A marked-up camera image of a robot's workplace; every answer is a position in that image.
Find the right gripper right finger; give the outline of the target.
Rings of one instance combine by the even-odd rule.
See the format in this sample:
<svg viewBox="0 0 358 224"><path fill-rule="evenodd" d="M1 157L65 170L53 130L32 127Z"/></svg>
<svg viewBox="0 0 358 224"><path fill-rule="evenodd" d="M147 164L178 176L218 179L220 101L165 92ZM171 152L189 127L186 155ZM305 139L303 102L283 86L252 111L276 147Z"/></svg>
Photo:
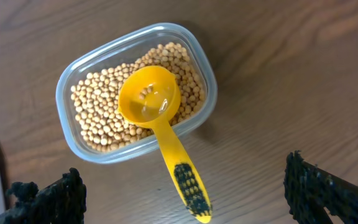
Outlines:
<svg viewBox="0 0 358 224"><path fill-rule="evenodd" d="M284 178L289 214L298 223L358 224L358 186L306 162L299 151L287 155Z"/></svg>

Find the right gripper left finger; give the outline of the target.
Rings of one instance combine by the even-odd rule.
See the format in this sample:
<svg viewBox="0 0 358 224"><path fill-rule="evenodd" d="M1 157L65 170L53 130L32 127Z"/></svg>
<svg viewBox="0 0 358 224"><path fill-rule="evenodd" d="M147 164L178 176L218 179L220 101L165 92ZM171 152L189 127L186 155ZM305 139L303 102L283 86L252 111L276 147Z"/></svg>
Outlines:
<svg viewBox="0 0 358 224"><path fill-rule="evenodd" d="M0 224L84 224L86 185L76 168L40 190L34 182L14 182L6 195L15 205L0 214Z"/></svg>

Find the yellow measuring scoop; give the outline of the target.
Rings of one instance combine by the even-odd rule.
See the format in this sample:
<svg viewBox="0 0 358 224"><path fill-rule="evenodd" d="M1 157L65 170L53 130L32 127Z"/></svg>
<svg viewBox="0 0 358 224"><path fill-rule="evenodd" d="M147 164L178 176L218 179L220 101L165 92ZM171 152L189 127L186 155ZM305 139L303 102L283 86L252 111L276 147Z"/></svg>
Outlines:
<svg viewBox="0 0 358 224"><path fill-rule="evenodd" d="M144 100L141 89L152 85ZM181 103L175 75L160 66L146 66L134 72L119 92L118 110L128 122L151 129L173 184L186 209L201 223L212 219L212 205L201 177L169 121Z"/></svg>

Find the soybeans in scoop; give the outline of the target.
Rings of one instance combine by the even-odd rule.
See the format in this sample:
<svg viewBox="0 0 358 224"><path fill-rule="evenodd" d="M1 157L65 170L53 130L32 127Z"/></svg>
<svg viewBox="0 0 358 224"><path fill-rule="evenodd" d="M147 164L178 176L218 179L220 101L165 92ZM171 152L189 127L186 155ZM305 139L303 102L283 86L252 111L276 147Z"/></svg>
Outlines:
<svg viewBox="0 0 358 224"><path fill-rule="evenodd" d="M139 93L139 98L140 98L141 100L144 100L144 99L146 98L146 96L149 95L149 94L151 94L151 93L153 93L153 91L154 91L153 86L152 86L152 85L149 85L149 86L147 86L147 87L141 89L141 91L140 91L140 93Z"/></svg>

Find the soybeans in container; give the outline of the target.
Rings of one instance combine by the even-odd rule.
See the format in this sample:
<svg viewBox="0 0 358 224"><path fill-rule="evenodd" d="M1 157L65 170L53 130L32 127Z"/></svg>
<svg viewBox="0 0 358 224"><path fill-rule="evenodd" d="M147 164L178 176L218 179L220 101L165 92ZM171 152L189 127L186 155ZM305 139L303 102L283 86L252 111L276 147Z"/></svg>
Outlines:
<svg viewBox="0 0 358 224"><path fill-rule="evenodd" d="M189 119L204 104L206 91L187 49L169 42L151 48L133 63L89 72L71 86L75 120L86 144L99 152L109 152L151 136L152 130L136 126L118 112L119 92L124 82L138 69L158 65L175 75L181 93L181 105L170 120L172 126Z"/></svg>

